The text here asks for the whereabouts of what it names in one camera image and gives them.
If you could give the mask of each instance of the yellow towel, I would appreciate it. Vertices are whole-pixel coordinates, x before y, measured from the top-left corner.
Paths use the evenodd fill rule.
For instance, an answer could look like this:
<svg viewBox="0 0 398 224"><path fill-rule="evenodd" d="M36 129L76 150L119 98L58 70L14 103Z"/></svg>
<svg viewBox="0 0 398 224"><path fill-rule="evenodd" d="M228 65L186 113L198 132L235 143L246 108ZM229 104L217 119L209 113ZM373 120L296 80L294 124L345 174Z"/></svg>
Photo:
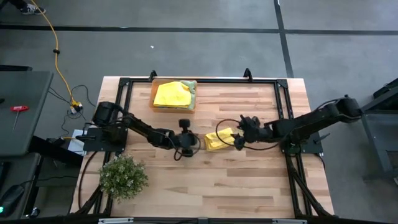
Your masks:
<svg viewBox="0 0 398 224"><path fill-rule="evenodd" d="M191 99L188 86L181 82L170 82L158 86L154 106L188 108Z"/></svg>
<svg viewBox="0 0 398 224"><path fill-rule="evenodd" d="M224 142L227 142L228 144L234 144L234 138L231 136L232 133L233 133L232 129L227 128L227 129L218 131L218 136ZM228 147L228 145L222 143L218 139L215 132L205 135L205 142L206 142L206 150L207 151L214 151L217 149L222 149L222 148Z"/></svg>

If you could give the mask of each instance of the shoe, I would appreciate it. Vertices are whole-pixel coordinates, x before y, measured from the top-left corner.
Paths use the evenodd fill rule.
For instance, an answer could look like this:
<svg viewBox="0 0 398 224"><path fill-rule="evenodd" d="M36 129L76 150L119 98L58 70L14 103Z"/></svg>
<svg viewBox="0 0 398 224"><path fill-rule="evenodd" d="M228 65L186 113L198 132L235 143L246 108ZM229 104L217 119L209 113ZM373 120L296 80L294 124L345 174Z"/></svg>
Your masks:
<svg viewBox="0 0 398 224"><path fill-rule="evenodd" d="M23 15L41 15L40 11L45 13L45 9L43 9L42 7L36 7L32 4L26 4L26 6L20 9L20 11Z"/></svg>

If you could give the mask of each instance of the red screwdriver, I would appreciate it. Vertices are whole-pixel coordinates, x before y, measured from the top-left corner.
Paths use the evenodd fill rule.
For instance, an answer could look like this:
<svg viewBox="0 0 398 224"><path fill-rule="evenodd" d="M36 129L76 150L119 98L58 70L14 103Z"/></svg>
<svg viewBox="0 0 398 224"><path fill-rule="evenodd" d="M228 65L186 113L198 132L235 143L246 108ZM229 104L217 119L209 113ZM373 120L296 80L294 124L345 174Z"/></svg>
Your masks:
<svg viewBox="0 0 398 224"><path fill-rule="evenodd" d="M17 125L17 120L18 120L18 116L19 116L19 112L22 111L27 111L29 110L28 106L12 106L11 107L11 111L16 111L17 112L17 116L15 117L15 121L14 121L14 127L12 128L12 131L14 131L15 126Z"/></svg>

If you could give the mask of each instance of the wooden table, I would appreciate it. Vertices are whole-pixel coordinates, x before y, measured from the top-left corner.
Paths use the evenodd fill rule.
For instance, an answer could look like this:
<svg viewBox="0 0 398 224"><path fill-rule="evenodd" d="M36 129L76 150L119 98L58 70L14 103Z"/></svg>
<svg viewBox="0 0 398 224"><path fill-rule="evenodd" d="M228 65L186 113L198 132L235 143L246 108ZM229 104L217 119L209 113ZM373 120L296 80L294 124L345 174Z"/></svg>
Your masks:
<svg viewBox="0 0 398 224"><path fill-rule="evenodd" d="M98 101L115 101L119 78L104 77ZM287 80L294 116L308 113L304 80ZM240 114L257 116L262 123L278 119L274 89L268 84L199 83L195 114L155 113L149 108L149 96L150 83L135 83L129 112L155 128L173 129L176 133L181 132L178 119L191 119L190 129L201 139L214 132L220 120L239 119ZM226 123L223 127L235 125ZM153 147L145 138L129 131L125 153L146 164L149 187L133 200L114 202L113 217L294 217L285 157L278 147L267 151L237 151L232 147L214 152L201 150L192 158L183 157L176 162L174 150ZM88 157L85 156L81 169ZM81 186L82 204L98 186L103 157L104 153L97 153L87 168ZM322 162L314 155L303 154L303 164L308 187L324 208L333 213ZM71 212L78 208L77 189ZM297 189L304 212L302 193Z"/></svg>

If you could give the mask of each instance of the computer mouse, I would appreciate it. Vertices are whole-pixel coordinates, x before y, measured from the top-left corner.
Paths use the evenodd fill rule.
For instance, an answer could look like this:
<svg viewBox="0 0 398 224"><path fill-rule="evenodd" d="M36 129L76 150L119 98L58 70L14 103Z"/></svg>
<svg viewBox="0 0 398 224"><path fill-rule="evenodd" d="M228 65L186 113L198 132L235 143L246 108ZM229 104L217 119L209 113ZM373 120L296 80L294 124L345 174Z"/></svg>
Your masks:
<svg viewBox="0 0 398 224"><path fill-rule="evenodd" d="M13 185L2 195L0 198L0 217L8 217L15 211L24 192L23 186Z"/></svg>

